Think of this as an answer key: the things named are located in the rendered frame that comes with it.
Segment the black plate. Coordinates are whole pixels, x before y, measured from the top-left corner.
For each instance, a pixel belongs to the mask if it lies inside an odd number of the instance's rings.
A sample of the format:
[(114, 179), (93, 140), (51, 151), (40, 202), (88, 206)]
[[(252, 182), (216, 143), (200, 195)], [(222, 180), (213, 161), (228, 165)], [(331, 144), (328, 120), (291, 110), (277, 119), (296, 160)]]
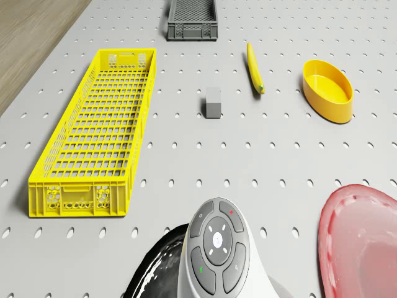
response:
[(123, 298), (177, 298), (185, 223), (158, 240), (136, 269)]

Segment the yellow basket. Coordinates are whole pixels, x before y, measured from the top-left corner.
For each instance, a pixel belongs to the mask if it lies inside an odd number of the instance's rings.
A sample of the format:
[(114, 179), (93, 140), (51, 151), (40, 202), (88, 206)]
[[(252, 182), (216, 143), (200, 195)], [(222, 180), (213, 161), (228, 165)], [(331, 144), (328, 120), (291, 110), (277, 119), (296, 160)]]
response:
[(124, 216), (156, 75), (156, 50), (100, 49), (29, 177), (31, 217)]

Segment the red plate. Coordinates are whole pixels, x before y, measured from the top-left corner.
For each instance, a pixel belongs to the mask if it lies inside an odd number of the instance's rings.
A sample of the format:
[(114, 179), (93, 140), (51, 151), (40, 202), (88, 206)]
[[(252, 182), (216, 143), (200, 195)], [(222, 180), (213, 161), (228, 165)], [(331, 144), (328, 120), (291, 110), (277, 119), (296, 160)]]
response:
[(397, 298), (397, 201), (340, 187), (322, 209), (318, 253), (326, 298)]

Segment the grey cube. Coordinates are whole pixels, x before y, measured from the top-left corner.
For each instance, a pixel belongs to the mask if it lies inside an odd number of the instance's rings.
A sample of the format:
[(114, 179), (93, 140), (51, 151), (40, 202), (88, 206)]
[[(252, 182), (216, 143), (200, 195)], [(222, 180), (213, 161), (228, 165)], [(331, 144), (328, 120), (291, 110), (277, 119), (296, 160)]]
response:
[(205, 115), (208, 119), (221, 118), (221, 90), (219, 87), (208, 87), (205, 98)]

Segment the banana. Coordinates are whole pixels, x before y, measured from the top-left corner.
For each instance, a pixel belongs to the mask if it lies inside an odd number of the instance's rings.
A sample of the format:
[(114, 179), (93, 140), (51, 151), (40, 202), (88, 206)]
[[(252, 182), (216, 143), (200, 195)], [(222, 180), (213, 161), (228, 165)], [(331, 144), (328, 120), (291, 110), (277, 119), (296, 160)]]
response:
[(259, 94), (265, 94), (265, 87), (257, 65), (256, 56), (250, 42), (247, 43), (247, 62), (252, 84)]

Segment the yellow bowl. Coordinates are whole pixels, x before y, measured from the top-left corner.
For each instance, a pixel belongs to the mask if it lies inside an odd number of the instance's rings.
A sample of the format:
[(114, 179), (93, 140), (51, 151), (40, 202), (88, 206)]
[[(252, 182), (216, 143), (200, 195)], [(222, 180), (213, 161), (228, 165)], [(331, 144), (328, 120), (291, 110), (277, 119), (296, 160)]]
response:
[(308, 60), (303, 65), (303, 92), (310, 106), (325, 119), (344, 124), (353, 115), (353, 89), (332, 64)]

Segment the dark grey basket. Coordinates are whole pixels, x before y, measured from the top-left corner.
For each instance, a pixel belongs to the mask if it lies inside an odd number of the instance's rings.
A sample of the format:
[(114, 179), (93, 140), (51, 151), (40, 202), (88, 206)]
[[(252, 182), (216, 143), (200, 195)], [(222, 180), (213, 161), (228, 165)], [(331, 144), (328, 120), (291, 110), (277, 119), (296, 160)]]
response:
[(168, 40), (217, 40), (216, 0), (172, 0)]

